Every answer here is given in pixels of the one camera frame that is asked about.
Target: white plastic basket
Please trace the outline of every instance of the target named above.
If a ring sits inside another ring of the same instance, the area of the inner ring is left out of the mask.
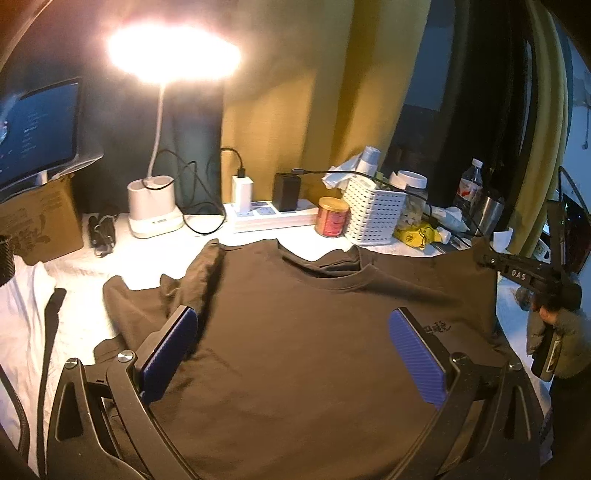
[[[343,194],[350,207],[345,237],[355,245],[390,243],[406,196],[403,192],[380,190],[372,180],[355,175]]]

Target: glowing lamp light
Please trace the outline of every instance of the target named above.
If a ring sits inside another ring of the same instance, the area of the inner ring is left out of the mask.
[[[236,70],[239,49],[190,25],[139,23],[117,31],[108,41],[112,63],[143,82],[219,80]]]

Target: round container with yellow lid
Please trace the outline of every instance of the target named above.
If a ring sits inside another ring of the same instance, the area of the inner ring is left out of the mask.
[[[346,201],[332,197],[322,197],[318,202],[318,216],[316,217],[316,233],[329,238],[343,233],[349,205]]]

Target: yellow lid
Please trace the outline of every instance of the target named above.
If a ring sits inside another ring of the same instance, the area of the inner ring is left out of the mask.
[[[346,201],[333,197],[322,197],[318,201],[318,206],[329,212],[346,212],[349,210],[349,204]]]

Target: blue gripper pad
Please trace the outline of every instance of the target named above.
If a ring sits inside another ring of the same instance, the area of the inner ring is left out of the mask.
[[[142,374],[143,392],[140,398],[146,405],[160,400],[189,346],[197,337],[197,313],[187,308],[154,352]]]
[[[421,397],[439,410],[447,397],[446,374],[443,368],[402,312],[394,310],[388,324],[390,339]]]

